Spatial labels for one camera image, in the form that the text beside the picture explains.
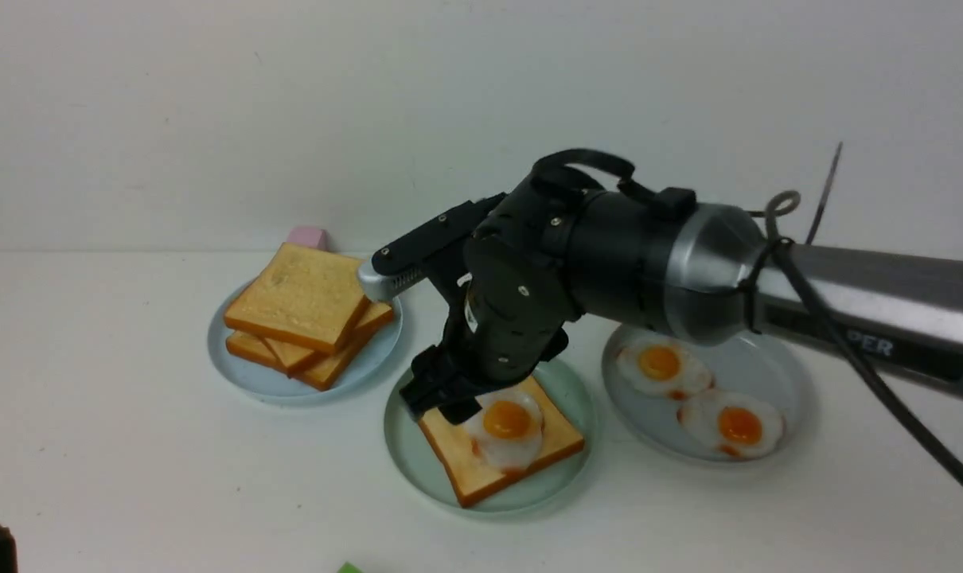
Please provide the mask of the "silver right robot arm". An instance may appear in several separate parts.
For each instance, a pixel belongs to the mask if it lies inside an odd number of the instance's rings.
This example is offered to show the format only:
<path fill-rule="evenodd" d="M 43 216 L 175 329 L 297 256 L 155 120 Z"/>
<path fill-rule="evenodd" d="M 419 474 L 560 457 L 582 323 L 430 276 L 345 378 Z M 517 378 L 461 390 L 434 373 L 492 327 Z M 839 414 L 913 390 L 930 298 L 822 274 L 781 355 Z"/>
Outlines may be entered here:
<path fill-rule="evenodd" d="M 718 345 L 751 331 L 838 351 L 963 400 L 963 261 L 768 240 L 689 189 L 634 198 L 584 173 L 530 174 L 423 271 L 449 305 L 400 393 L 460 424 L 565 349 L 583 315 Z"/>

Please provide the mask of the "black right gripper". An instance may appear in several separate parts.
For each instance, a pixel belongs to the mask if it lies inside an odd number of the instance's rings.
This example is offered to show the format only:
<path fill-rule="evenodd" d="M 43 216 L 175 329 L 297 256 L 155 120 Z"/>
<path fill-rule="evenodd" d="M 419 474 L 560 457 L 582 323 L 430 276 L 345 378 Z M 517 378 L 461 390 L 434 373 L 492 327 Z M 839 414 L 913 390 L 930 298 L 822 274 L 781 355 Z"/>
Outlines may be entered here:
<path fill-rule="evenodd" d="M 579 319 L 566 249 L 543 233 L 467 232 L 440 266 L 446 323 L 438 345 L 413 358 L 400 389 L 410 416 L 438 410 L 454 427 L 482 410 L 470 387 L 511 387 L 562 352 L 563 324 Z"/>

